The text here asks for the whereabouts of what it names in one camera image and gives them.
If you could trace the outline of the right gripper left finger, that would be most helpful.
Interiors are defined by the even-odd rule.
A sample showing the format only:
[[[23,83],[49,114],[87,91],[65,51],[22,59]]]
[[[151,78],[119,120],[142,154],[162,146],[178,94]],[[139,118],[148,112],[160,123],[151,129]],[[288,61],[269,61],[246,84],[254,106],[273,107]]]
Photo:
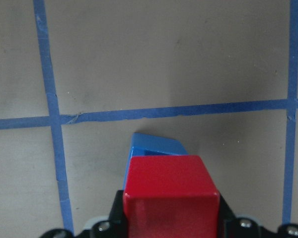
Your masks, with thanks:
[[[123,194],[123,190],[118,190],[116,192],[114,202],[109,213],[108,221],[110,224],[110,230],[114,235],[127,235],[129,230],[128,219],[124,212]]]

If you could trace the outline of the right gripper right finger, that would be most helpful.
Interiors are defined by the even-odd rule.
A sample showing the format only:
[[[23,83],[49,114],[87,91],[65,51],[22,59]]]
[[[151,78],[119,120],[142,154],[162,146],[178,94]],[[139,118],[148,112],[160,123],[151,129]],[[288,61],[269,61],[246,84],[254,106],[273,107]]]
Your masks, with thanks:
[[[220,194],[220,204],[217,219],[217,235],[228,235],[231,230],[232,222],[236,216],[224,197]]]

